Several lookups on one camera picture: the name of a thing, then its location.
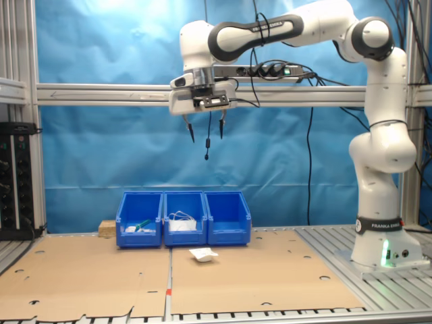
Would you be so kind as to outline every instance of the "blue plastic bin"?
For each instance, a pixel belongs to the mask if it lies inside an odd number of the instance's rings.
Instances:
[[[164,194],[163,236],[166,246],[204,245],[207,243],[207,209],[202,191],[168,191]],[[182,211],[196,220],[196,231],[172,232],[169,214]]]
[[[120,248],[161,245],[162,198],[163,192],[124,192],[115,218],[115,233]],[[138,225],[147,219],[151,222],[143,228],[155,232],[125,232],[128,226]]]
[[[207,242],[210,245],[246,245],[250,242],[252,220],[243,194],[205,192],[209,217]]]

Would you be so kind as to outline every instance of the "green light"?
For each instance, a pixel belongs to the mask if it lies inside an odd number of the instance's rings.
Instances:
[[[381,266],[384,267],[387,261],[387,251],[389,249],[389,240],[385,240],[383,244],[383,254],[381,255]]]

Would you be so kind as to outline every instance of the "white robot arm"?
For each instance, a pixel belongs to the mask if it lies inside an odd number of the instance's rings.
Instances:
[[[420,244],[402,227],[391,176],[412,167],[416,149],[405,118],[406,54],[394,47],[385,20],[358,21],[346,0],[323,0],[251,24],[189,23],[180,31],[184,75],[171,81],[170,112],[185,116],[236,107],[234,82],[215,82],[213,65],[233,63],[248,49],[279,41],[295,47],[333,41],[342,59],[366,64],[364,112],[371,131],[350,144],[359,187],[352,260],[370,269],[426,264]]]

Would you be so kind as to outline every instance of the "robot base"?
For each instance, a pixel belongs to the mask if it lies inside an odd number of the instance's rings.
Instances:
[[[337,258],[361,279],[366,274],[428,269],[420,243],[404,229],[397,232],[357,234],[354,249],[339,251]]]

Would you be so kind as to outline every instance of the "cardboard sheet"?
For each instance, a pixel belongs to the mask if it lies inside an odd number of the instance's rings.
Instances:
[[[45,238],[0,276],[0,320],[163,316],[169,249],[120,250],[115,238]]]
[[[363,307],[294,231],[257,232],[247,247],[212,250],[219,256],[199,263],[173,249],[172,314]]]

